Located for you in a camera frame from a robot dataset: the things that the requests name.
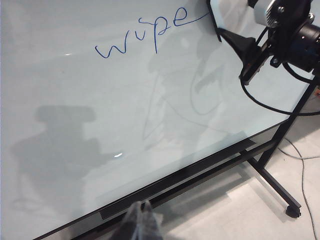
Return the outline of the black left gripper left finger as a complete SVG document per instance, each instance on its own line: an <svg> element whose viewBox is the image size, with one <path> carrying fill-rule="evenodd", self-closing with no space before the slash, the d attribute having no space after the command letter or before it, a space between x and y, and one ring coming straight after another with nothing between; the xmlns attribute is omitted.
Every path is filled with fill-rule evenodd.
<svg viewBox="0 0 320 240"><path fill-rule="evenodd" d="M118 229L118 240L134 240L137 236L138 226L142 220L141 202L134 202L124 216Z"/></svg>

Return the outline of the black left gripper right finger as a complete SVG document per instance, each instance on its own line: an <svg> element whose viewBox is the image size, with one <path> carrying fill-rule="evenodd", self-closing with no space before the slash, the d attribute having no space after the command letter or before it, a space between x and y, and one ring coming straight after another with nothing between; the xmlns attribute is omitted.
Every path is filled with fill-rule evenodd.
<svg viewBox="0 0 320 240"><path fill-rule="evenodd" d="M138 240L163 240L162 222L164 216L161 213L154 212L151 203L147 200L141 211L141 217L138 223Z"/></svg>

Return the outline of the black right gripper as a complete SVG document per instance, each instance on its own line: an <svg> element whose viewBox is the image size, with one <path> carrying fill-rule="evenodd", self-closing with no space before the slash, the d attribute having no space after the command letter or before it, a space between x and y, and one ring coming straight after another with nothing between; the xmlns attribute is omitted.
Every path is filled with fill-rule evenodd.
<svg viewBox="0 0 320 240"><path fill-rule="evenodd" d="M269 57L283 61L289 47L289 35L278 28L266 26L258 37L241 36L224 28L218 28L218 32L242 61L239 80L244 86L250 84Z"/></svg>

